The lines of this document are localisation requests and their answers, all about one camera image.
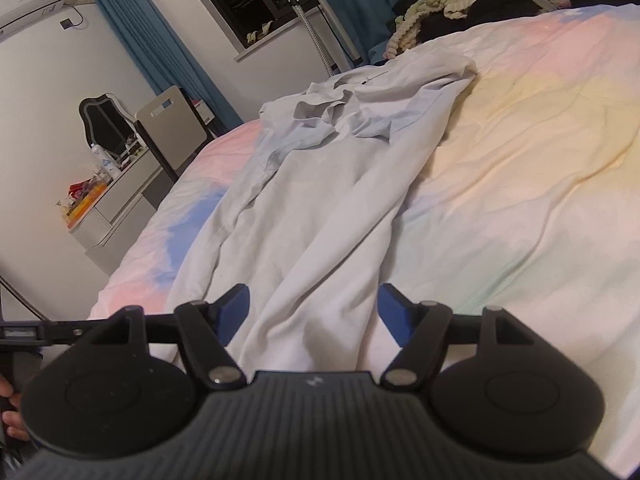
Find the vanity table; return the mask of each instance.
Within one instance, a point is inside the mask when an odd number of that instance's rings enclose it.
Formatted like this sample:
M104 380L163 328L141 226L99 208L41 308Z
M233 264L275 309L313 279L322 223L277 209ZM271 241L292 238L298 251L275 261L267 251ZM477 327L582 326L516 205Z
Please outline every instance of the vanity table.
M158 160L145 149L69 232L85 248L89 259L111 275L172 185Z

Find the blue plastic piece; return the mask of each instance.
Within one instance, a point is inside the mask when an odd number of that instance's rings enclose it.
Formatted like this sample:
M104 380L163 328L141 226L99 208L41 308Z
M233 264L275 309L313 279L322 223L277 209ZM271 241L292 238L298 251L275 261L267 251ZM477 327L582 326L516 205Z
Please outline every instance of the blue plastic piece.
M236 285L238 291L218 311L216 336L227 346L249 314L249 287Z
M399 346L404 346L414 333L411 313L403 303L408 300L388 283L378 289L378 315Z

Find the textured black grip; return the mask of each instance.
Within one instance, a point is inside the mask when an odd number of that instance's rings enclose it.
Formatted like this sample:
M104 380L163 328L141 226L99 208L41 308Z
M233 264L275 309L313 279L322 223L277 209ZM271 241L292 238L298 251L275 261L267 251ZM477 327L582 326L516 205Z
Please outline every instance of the textured black grip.
M167 442L128 458L76 461L41 452L17 480L590 479L613 476L583 453L542 464L503 463L445 435L413 394L368 372L260 372L207 397Z

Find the round black pad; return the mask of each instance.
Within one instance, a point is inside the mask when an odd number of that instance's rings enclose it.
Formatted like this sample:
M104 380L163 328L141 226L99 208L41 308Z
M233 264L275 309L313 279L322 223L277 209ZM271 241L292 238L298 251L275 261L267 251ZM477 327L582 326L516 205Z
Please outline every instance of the round black pad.
M37 443L75 458L116 458L186 425L194 386L181 370L148 354L143 333L133 344L108 344L110 333L97 334L107 344L92 336L46 367L23 394L24 424Z
M495 331L505 322L513 333ZM482 323L487 333L476 356L441 371L431 385L429 401L443 426L482 452L516 460L586 449L604 414L593 380L504 311L485 311Z

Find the white wall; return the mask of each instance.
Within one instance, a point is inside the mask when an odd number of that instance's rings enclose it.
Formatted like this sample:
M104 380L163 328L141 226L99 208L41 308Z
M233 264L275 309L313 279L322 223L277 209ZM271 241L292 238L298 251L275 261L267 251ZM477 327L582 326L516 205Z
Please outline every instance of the white wall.
M69 9L0 42L0 273L52 319L85 317L107 282L55 206L95 164L80 101L112 92L136 111L154 97L97 7L79 10L82 30L60 26L78 21Z
M218 89L245 120L262 104L327 79L306 29L297 24L256 51L234 61L238 51L200 0L152 0ZM323 41L337 52L326 25L318 19Z

